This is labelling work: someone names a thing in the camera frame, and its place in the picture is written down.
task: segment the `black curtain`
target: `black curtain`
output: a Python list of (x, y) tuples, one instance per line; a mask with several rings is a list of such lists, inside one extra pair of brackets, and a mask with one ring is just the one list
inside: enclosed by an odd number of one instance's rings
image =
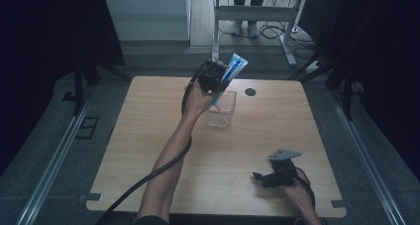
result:
[(381, 0), (353, 59), (361, 101), (420, 179), (419, 0)]
[(0, 0), (0, 173), (44, 113), (55, 82), (93, 59), (124, 65), (105, 0)]

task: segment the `metal rail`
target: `metal rail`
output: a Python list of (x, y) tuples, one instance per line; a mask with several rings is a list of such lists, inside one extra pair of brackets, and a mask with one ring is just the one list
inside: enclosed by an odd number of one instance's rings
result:
[(73, 139), (77, 133), (78, 128), (83, 120), (84, 115), (91, 103), (93, 93), (95, 91), (95, 85), (89, 85), (86, 89), (86, 99), (85, 103), (83, 104), (79, 113), (73, 116), (70, 125), (67, 128), (61, 142), (58, 145), (52, 159), (44, 171), (44, 174), (38, 181), (37, 186), (35, 187), (34, 191), (32, 192), (24, 210), (22, 211), (18, 221), (16, 224), (34, 224), (35, 219), (37, 218), (38, 213), (41, 210), (41, 207), (44, 204), (44, 201), (47, 198), (47, 195), (50, 191), (50, 188), (53, 185), (55, 177), (61, 168), (62, 162), (67, 155), (68, 149), (73, 142)]
[(383, 210), (388, 216), (390, 223), (393, 225), (405, 224), (405, 221), (401, 215), (397, 203), (395, 202), (392, 194), (389, 191), (389, 188), (382, 180), (379, 172), (376, 169), (376, 166), (371, 160), (368, 150), (366, 149), (365, 144), (359, 136), (355, 125), (351, 121), (349, 121), (346, 115), (344, 114), (338, 93), (335, 92), (331, 93), (330, 95), (333, 98), (333, 101), (336, 106), (336, 111), (340, 117), (340, 120), (342, 121), (346, 131), (349, 133), (356, 154), (358, 155), (362, 166), (364, 167), (365, 172), (367, 173), (367, 177), (369, 178), (370, 183), (374, 191), (376, 192), (376, 195), (379, 198), (379, 201), (382, 204)]

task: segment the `forearm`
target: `forearm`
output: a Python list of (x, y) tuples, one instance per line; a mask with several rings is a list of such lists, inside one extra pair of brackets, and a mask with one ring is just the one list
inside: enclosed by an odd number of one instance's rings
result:
[[(187, 113), (182, 116), (175, 132), (157, 158), (153, 170), (167, 164), (182, 152), (190, 139), (198, 116)], [(166, 221), (168, 220), (170, 204), (181, 174), (182, 165), (183, 159), (148, 182), (138, 217), (156, 215)]]
[(305, 225), (321, 225), (318, 214), (313, 209), (300, 211), (300, 214), (305, 221)]

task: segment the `human hand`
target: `human hand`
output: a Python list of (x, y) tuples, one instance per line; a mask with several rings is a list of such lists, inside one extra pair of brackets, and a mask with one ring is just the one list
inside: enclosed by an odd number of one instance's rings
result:
[(191, 90), (186, 100), (185, 112), (200, 116), (209, 107), (213, 99), (216, 97), (215, 93), (205, 93), (197, 80), (191, 86)]
[[(302, 170), (297, 169), (297, 175), (309, 181)], [(284, 192), (287, 200), (299, 211), (300, 215), (305, 220), (305, 224), (321, 224), (319, 217), (312, 206), (311, 197), (305, 186), (298, 180), (292, 185), (280, 185), (280, 189)]]

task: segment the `metal frame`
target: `metal frame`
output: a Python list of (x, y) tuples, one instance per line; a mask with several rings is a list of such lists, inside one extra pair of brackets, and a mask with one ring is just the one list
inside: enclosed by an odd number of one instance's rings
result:
[(44, 174), (38, 181), (38, 184), (32, 192), (27, 204), (25, 205), (24, 210), (19, 216), (17, 224), (34, 224), (35, 219), (37, 218), (37, 215), (40, 212), (41, 207), (47, 198), (50, 188), (53, 185), (55, 177), (58, 174), (62, 163), (64, 162), (65, 156), (67, 155), (71, 143), (73, 142), (73, 139), (76, 136), (77, 130), (80, 127), (83, 117), (86, 114), (87, 109), (89, 108), (89, 105), (93, 98), (93, 94), (95, 92), (95, 88), (96, 85), (90, 85), (87, 88), (84, 104), (82, 104), (80, 111), (71, 119), (71, 123), (68, 126), (64, 137), (59, 143), (48, 167), (46, 168)]
[(377, 168), (372, 161), (367, 147), (365, 146), (361, 136), (358, 133), (358, 130), (356, 129), (353, 122), (347, 118), (347, 115), (345, 115), (343, 110), (341, 110), (340, 96), (337, 92), (330, 92), (330, 97), (335, 104), (336, 112), (342, 121), (346, 132), (349, 134), (349, 138), (352, 141), (355, 152), (359, 157), (365, 172), (367, 173), (370, 184), (376, 192), (377, 198), (382, 204), (383, 210), (386, 213), (389, 222), (392, 225), (406, 224), (404, 218), (402, 217), (401, 209), (398, 207), (398, 204), (393, 198), (391, 191), (380, 176), (379, 171), (377, 171)]
[(248, 21), (275, 21), (287, 22), (286, 32), (280, 37), (281, 46), (286, 54), (290, 66), (296, 66), (296, 59), (289, 47), (290, 34), (294, 27), (302, 0), (296, 0), (292, 8), (266, 7), (266, 6), (220, 6), (216, 0), (214, 7), (214, 33), (212, 60), (219, 59), (219, 21), (221, 20), (248, 20)]

